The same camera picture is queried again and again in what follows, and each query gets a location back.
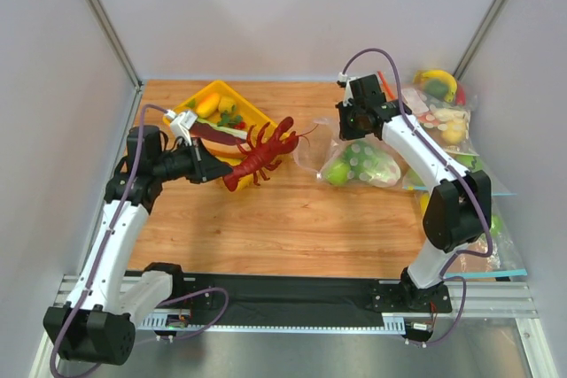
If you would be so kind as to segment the clear zip top bag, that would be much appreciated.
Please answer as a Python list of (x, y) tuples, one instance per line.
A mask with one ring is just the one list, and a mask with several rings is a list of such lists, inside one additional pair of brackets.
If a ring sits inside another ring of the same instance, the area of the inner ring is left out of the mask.
[(297, 166), (319, 182), (335, 187), (372, 186), (381, 189), (398, 185), (400, 162), (374, 136), (343, 141), (333, 118), (317, 118), (300, 139), (292, 157)]

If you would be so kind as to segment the red fake lobster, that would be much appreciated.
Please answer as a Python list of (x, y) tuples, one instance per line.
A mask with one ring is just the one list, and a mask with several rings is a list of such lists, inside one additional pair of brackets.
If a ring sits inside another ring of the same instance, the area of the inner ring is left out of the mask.
[(249, 148), (244, 148), (241, 144), (237, 147), (244, 155), (242, 161), (232, 167), (232, 171), (222, 177), (222, 181), (226, 189), (235, 192), (239, 182), (248, 175), (252, 176), (252, 183), (260, 186), (260, 179), (269, 181), (270, 178), (265, 171), (275, 171), (281, 164), (281, 156), (291, 154), (299, 145), (300, 139), (304, 138), (308, 141), (307, 135), (317, 129), (315, 125), (311, 130), (298, 134), (296, 131), (289, 130), (294, 126), (294, 119), (291, 116), (282, 119), (271, 131), (269, 138), (264, 141), (263, 138), (271, 122), (266, 122), (257, 132), (256, 138), (251, 139), (255, 125), (250, 126), (246, 135), (246, 143)]

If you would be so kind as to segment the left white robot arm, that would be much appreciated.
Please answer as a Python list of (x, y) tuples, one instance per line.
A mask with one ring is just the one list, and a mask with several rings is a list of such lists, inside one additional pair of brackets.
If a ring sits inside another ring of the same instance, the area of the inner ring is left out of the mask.
[(127, 292), (123, 276), (137, 237), (167, 181), (199, 184), (216, 180), (231, 166), (209, 153), (197, 138), (179, 137), (166, 150), (167, 136), (156, 126), (133, 127), (126, 154), (106, 184), (103, 219), (96, 241), (64, 304), (47, 309), (43, 326), (58, 359), (121, 366), (135, 345), (137, 327), (157, 307), (183, 305), (191, 298), (180, 266), (154, 262)]

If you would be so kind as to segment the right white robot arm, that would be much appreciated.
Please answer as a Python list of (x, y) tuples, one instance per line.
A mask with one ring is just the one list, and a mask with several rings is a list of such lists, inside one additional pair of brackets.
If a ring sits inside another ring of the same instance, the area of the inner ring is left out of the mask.
[(470, 245), (480, 236), (489, 235), (491, 179), (483, 171), (471, 172), (444, 152), (401, 98), (386, 99), (376, 75), (349, 78), (340, 73), (338, 85), (345, 91), (336, 105), (340, 138), (375, 136), (401, 155), (429, 192), (423, 216), (426, 240), (395, 288), (399, 303), (420, 308), (438, 295), (456, 258), (470, 253)]

